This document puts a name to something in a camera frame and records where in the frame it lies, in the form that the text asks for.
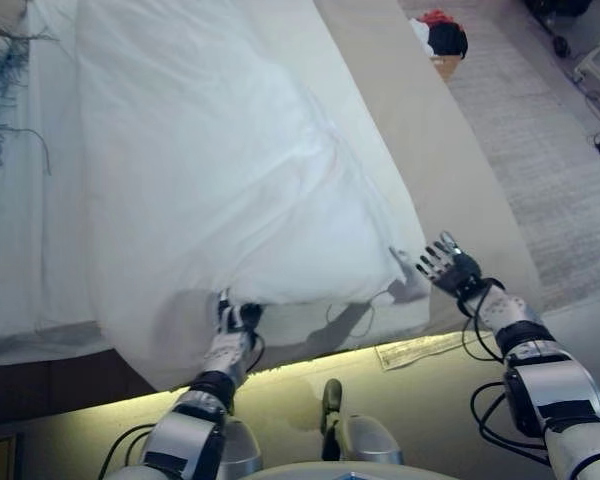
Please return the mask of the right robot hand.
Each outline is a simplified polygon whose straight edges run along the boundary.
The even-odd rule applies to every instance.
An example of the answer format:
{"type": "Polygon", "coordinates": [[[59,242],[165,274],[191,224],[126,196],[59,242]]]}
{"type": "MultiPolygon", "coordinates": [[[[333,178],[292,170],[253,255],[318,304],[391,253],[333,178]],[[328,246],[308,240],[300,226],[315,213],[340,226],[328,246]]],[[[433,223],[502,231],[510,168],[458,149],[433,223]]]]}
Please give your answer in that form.
{"type": "Polygon", "coordinates": [[[454,298],[474,295],[484,287],[479,265],[448,231],[425,246],[425,253],[415,268],[435,287],[454,298]]]}

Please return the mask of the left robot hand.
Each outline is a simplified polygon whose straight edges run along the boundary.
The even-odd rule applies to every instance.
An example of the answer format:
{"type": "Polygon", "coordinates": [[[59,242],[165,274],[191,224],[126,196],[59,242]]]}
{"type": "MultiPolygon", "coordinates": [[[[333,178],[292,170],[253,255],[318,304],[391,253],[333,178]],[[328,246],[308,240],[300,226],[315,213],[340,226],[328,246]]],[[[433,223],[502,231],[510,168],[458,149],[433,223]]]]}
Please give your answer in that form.
{"type": "Polygon", "coordinates": [[[219,331],[223,334],[244,334],[251,349],[254,348],[258,334],[256,329],[264,312],[260,304],[234,304],[230,300],[229,290],[219,293],[217,315],[219,331]]]}

